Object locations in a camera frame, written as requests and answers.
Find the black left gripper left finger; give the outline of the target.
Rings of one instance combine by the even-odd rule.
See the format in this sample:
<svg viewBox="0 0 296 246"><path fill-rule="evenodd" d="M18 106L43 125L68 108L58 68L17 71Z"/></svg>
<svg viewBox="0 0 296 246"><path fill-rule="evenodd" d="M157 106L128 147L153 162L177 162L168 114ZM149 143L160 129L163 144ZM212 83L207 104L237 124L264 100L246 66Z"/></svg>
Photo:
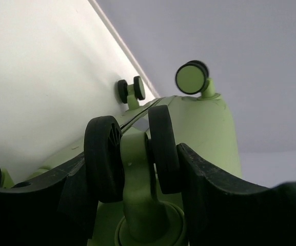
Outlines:
<svg viewBox="0 0 296 246"><path fill-rule="evenodd" d="M73 159L10 189L0 188L0 245L86 245L97 199L83 159Z"/></svg>

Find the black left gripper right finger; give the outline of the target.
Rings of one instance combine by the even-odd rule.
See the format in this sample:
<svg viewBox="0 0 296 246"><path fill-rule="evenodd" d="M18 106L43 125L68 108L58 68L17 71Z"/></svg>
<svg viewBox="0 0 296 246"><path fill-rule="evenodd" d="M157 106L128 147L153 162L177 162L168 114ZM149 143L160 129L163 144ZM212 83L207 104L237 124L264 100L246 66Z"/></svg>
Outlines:
<svg viewBox="0 0 296 246"><path fill-rule="evenodd" d="M266 188L177 146L190 245L296 245L296 182Z"/></svg>

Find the green hard-shell suitcase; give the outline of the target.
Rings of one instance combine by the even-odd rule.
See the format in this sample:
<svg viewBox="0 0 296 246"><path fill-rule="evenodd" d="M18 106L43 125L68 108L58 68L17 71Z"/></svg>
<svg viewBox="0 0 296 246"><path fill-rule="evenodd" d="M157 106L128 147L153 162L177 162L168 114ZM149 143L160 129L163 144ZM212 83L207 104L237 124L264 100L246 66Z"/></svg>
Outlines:
<svg viewBox="0 0 296 246"><path fill-rule="evenodd" d="M145 97L141 78L131 85L119 80L119 97L128 110L119 118L90 120L73 158L54 160L26 180L84 160L88 191L97 199L93 236L86 245L190 245L177 144L241 175L232 114L207 66L187 62L177 70L175 83L183 96L140 106ZM0 168L0 188L17 184Z"/></svg>

